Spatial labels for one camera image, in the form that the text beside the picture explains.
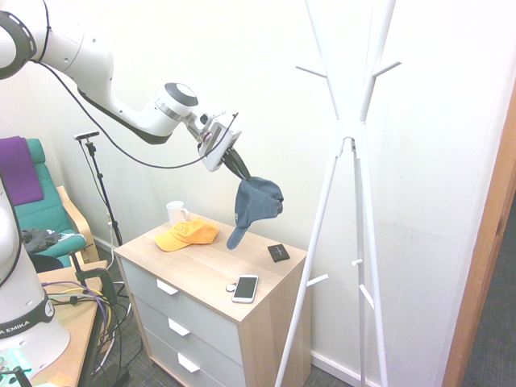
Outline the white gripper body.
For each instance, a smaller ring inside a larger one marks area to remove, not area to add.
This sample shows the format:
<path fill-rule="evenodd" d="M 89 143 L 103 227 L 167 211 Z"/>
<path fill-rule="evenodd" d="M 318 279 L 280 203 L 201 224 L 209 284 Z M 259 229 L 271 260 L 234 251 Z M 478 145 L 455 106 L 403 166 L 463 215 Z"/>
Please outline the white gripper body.
<path fill-rule="evenodd" d="M 236 121 L 235 115 L 220 115 L 209 122 L 199 155 L 210 172 L 220 167 L 226 150 L 235 144 L 241 132 L 241 126 Z"/>

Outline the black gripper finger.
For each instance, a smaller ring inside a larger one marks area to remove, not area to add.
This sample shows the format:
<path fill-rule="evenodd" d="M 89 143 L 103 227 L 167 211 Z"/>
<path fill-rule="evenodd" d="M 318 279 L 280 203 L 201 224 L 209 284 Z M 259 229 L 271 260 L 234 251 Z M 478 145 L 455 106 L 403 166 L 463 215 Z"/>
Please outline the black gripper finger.
<path fill-rule="evenodd" d="M 243 159 L 233 147 L 229 148 L 229 169 L 240 179 L 251 178 L 251 174 Z"/>
<path fill-rule="evenodd" d="M 238 178 L 246 178 L 246 167 L 245 163 L 239 156 L 224 156 L 223 163 L 227 168 L 233 172 Z"/>

